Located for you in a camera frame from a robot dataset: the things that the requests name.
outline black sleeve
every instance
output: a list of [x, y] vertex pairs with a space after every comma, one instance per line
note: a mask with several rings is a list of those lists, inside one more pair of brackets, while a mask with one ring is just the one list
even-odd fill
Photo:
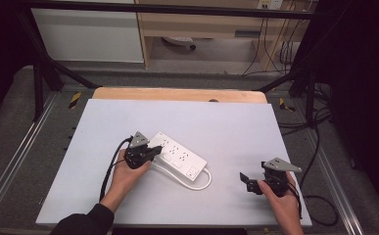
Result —
[[96, 204], [88, 214], [75, 213], [61, 220], [51, 235], [106, 235], [113, 222], [114, 214], [103, 205]]

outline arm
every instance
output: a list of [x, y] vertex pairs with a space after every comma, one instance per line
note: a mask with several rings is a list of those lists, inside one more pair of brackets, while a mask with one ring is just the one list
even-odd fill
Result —
[[[125, 150], [118, 153], [118, 161], [124, 159]], [[137, 180], [150, 168], [151, 162], [146, 162], [136, 169], [128, 167], [122, 161], [116, 164], [109, 191], [100, 204], [88, 214], [72, 214], [61, 220], [51, 232], [51, 235], [62, 234], [107, 234], [113, 225], [114, 213], [120, 203], [131, 190]]]
[[[296, 185], [293, 177], [289, 172], [286, 172], [289, 182], [292, 185]], [[281, 226], [284, 234], [304, 234], [303, 228], [300, 224], [299, 209], [297, 205], [297, 199], [292, 192], [287, 191], [286, 195], [282, 198], [278, 198], [271, 190], [271, 188], [264, 182], [259, 181], [259, 186], [262, 192], [271, 204], [274, 211], [275, 219]]]

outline power strip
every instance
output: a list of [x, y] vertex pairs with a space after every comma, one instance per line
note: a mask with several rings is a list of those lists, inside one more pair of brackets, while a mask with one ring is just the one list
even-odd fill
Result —
[[149, 147], [153, 148], [159, 145], [163, 148], [158, 159], [192, 181], [195, 181], [207, 165], [207, 161], [161, 132], [150, 140]]

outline gray carpet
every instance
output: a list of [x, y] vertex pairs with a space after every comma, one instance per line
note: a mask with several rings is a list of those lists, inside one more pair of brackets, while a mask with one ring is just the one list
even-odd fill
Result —
[[[182, 87], [250, 90], [267, 84], [273, 77], [216, 74], [165, 74], [148, 72], [89, 72], [83, 76], [106, 86], [145, 86], [145, 87]], [[77, 85], [70, 79], [66, 83]], [[284, 97], [289, 105], [286, 90], [289, 82], [269, 92], [268, 102], [273, 105], [276, 118], [280, 122], [302, 122], [297, 112], [280, 110], [279, 97]], [[39, 203], [46, 197], [52, 181], [64, 157], [70, 139], [84, 109], [85, 102], [92, 96], [92, 90], [82, 92], [75, 109], [68, 109], [75, 88], [61, 92], [55, 107], [37, 136], [11, 187], [0, 204], [0, 228], [47, 230], [34, 223], [40, 210]], [[0, 175], [10, 158], [16, 152], [33, 118], [33, 95], [31, 72], [23, 70], [15, 79], [2, 108], [0, 109]], [[341, 179], [357, 218], [366, 233], [379, 234], [379, 198], [363, 171], [354, 170], [334, 123], [320, 125], [322, 146], [327, 153], [335, 172]], [[299, 131], [284, 137], [284, 142], [293, 164], [306, 168], [313, 154], [313, 148], [305, 131]], [[317, 162], [308, 174], [304, 194], [318, 195], [332, 201], [323, 175]], [[318, 201], [308, 204], [310, 213], [322, 220], [331, 221], [333, 212]], [[250, 231], [260, 233], [263, 228]], [[347, 230], [340, 219], [338, 224], [326, 227], [315, 223], [306, 228], [306, 233], [346, 234]]]

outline hand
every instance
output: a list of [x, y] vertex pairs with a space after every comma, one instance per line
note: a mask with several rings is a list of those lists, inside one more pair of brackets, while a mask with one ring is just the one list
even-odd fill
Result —
[[[289, 172], [286, 172], [289, 182], [296, 187], [296, 182]], [[282, 198], [278, 198], [264, 181], [259, 181], [262, 192], [267, 197], [274, 211], [275, 219], [284, 234], [303, 234], [300, 224], [299, 208], [296, 197], [290, 190]]]
[[104, 205], [112, 212], [116, 212], [119, 204], [125, 198], [127, 193], [151, 165], [151, 162], [147, 161], [142, 166], [132, 169], [124, 161], [124, 154], [125, 150], [119, 151], [110, 189], [100, 202], [100, 204]]

